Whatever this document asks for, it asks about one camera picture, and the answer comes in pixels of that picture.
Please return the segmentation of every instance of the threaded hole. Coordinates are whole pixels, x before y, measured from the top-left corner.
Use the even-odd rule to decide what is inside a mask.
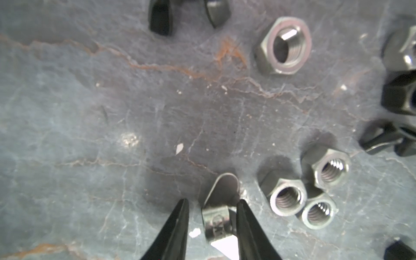
[[[313,225],[325,224],[332,214],[332,208],[325,202],[315,204],[308,212],[308,221]]]
[[[322,169],[321,179],[324,182],[331,183],[336,181],[339,177],[341,177],[341,174],[346,171],[346,165],[343,160],[333,159],[325,164],[324,168]]]
[[[273,42],[273,52],[276,59],[283,64],[290,64],[301,59],[305,45],[303,33],[295,28],[281,30]]]
[[[291,210],[302,201],[301,192],[295,187],[287,187],[279,192],[276,197],[276,207],[283,210]]]

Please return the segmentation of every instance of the marble surface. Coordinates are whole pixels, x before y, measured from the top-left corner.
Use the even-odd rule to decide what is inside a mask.
[[[203,1],[175,3],[166,38],[148,31],[147,1],[0,1],[0,257],[140,259],[180,198],[189,232],[203,228],[200,203],[226,171],[284,259],[380,259],[396,237],[416,248],[415,158],[357,144],[376,119],[416,124],[379,105],[381,49],[416,2],[230,5],[214,30]],[[296,75],[265,77],[253,45],[282,15],[306,21],[312,53]],[[268,169],[300,175],[314,141],[352,156],[330,191],[339,213],[317,231],[274,215],[257,184]],[[188,238],[187,259],[217,257]]]

